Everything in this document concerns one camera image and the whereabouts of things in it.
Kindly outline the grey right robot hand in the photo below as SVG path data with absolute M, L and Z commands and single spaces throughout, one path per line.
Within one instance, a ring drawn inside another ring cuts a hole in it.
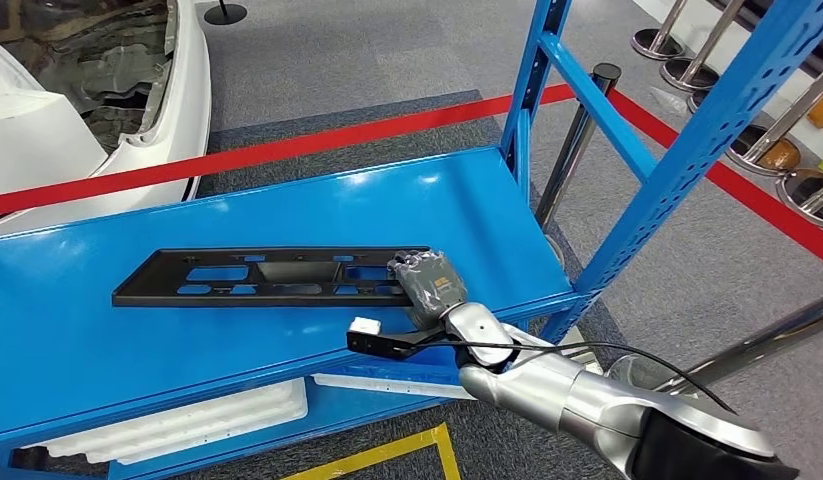
M 463 280 L 440 251 L 398 251 L 387 267 L 410 299 L 409 316 L 420 330 L 439 326 L 451 308 L 467 301 Z

